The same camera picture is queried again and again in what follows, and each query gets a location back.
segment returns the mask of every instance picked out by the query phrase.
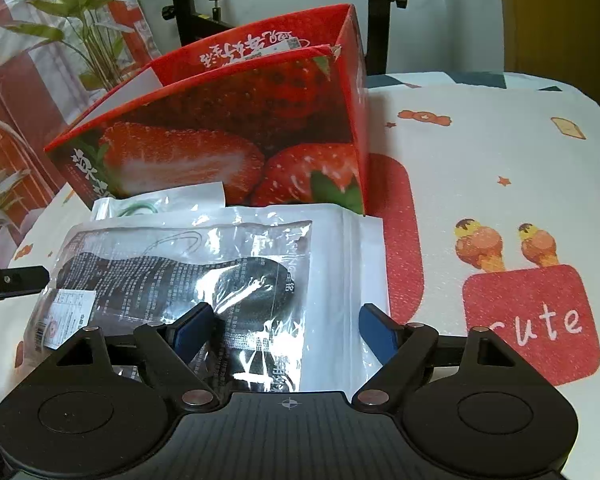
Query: black product in bag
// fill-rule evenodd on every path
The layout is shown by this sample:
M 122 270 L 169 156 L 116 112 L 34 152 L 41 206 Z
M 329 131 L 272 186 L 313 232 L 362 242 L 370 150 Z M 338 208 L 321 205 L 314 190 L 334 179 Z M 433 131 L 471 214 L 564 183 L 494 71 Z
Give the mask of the black product in bag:
M 106 335 L 128 334 L 152 320 L 173 322 L 206 301 L 217 323 L 192 363 L 201 378 L 221 396 L 298 390 L 304 315 L 294 301 L 291 274 L 274 260 L 193 265 L 160 256 L 108 260 L 82 252 L 62 266 L 56 288 L 95 290 L 89 324 Z

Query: red rectangle print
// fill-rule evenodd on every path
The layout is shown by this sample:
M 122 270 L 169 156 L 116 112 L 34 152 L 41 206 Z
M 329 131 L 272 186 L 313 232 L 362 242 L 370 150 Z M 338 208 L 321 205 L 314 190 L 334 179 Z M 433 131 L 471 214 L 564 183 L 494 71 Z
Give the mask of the red rectangle print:
M 554 386 L 598 369 L 598 334 L 573 267 L 477 274 L 464 282 L 462 298 L 467 329 L 490 327 Z

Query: clear plastic package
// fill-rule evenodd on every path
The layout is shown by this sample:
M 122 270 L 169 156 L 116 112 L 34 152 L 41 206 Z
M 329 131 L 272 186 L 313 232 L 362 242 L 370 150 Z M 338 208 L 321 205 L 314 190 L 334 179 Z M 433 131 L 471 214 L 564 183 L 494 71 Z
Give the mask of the clear plastic package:
M 363 267 L 374 269 L 371 280 Z M 68 290 L 83 296 L 73 306 L 54 304 Z M 350 397 L 378 370 L 360 339 L 360 306 L 384 305 L 386 295 L 382 222 L 336 205 L 88 222 L 59 252 L 26 329 L 25 361 L 35 366 L 52 351 L 54 316 L 72 321 L 52 330 L 67 337 L 87 323 L 129 333 L 208 301 L 219 326 L 190 365 L 221 396 L 342 390 Z
M 142 193 L 131 198 L 99 198 L 93 203 L 91 221 L 131 215 L 202 211 L 224 207 L 222 182 L 172 187 Z

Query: strawberry picture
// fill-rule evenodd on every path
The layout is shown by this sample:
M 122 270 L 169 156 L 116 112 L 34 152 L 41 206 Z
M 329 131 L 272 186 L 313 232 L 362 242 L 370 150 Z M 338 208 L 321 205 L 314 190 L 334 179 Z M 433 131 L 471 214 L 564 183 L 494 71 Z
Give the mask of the strawberry picture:
M 326 56 L 279 62 L 165 96 L 125 121 L 167 129 L 222 130 L 265 155 L 304 142 L 351 142 L 347 109 Z
M 253 143 L 221 131 L 117 122 L 101 137 L 104 146 L 104 163 L 128 195 L 220 181 L 226 202 L 238 204 L 260 180 L 264 163 Z
M 298 144 L 272 156 L 251 205 L 333 203 L 363 213 L 353 144 Z

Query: cardboard box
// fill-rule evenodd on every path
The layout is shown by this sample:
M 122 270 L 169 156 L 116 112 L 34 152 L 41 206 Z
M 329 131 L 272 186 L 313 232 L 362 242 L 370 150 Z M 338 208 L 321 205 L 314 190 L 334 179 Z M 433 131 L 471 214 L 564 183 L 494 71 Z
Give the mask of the cardboard box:
M 222 181 L 228 205 L 362 213 L 365 66 L 354 7 L 279 16 L 149 63 L 45 151 L 87 205 Z

